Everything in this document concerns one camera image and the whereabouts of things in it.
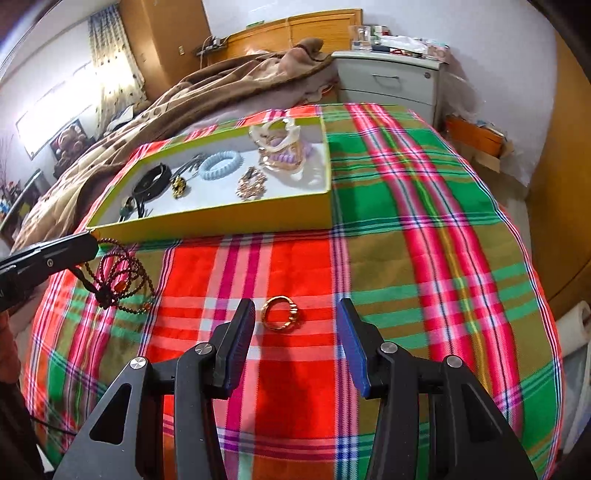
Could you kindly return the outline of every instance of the nightstand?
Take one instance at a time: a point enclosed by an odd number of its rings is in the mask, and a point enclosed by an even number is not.
[[[402,105],[440,126],[440,72],[446,64],[374,51],[335,51],[343,103]]]

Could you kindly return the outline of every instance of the plaid cloth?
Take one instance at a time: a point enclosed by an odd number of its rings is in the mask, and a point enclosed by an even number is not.
[[[134,245],[157,286],[155,307],[143,316],[102,310],[72,274],[55,275],[35,317],[23,385],[28,408],[77,430],[131,358],[178,357],[251,297],[258,317],[242,381],[229,401],[214,405],[228,477],[364,478],[378,402],[359,397],[336,335],[336,303],[350,297],[384,338],[414,355],[461,356],[538,475],[548,477],[563,395],[551,313],[515,227],[468,163],[419,117],[374,104],[268,111],[145,145],[132,160],[285,115],[326,122],[333,229]],[[300,307],[301,324],[290,333],[259,321],[275,295]],[[172,412],[167,400],[168,478]],[[425,478],[422,403],[421,419],[418,478]],[[37,433],[54,461],[72,441],[42,426]]]

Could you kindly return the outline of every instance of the bright window light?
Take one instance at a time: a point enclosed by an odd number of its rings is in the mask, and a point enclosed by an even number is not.
[[[69,122],[97,101],[95,69],[84,65],[53,87],[17,122],[18,135],[33,158]]]

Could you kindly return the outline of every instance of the hand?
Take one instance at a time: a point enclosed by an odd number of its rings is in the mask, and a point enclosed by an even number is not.
[[[8,312],[0,313],[0,382],[13,384],[21,375],[17,343],[8,327]]]

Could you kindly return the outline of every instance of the screw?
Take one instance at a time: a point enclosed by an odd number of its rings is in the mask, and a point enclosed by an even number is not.
[[[147,362],[148,361],[143,356],[137,356],[131,362],[129,362],[129,366],[134,370],[138,370],[145,367]]]
[[[210,343],[198,343],[195,347],[195,351],[198,355],[207,355],[209,352],[213,350],[213,347]]]
[[[455,355],[448,356],[446,362],[452,368],[460,368],[463,363],[462,359]]]
[[[398,345],[394,342],[384,342],[379,346],[379,349],[384,353],[398,352]]]

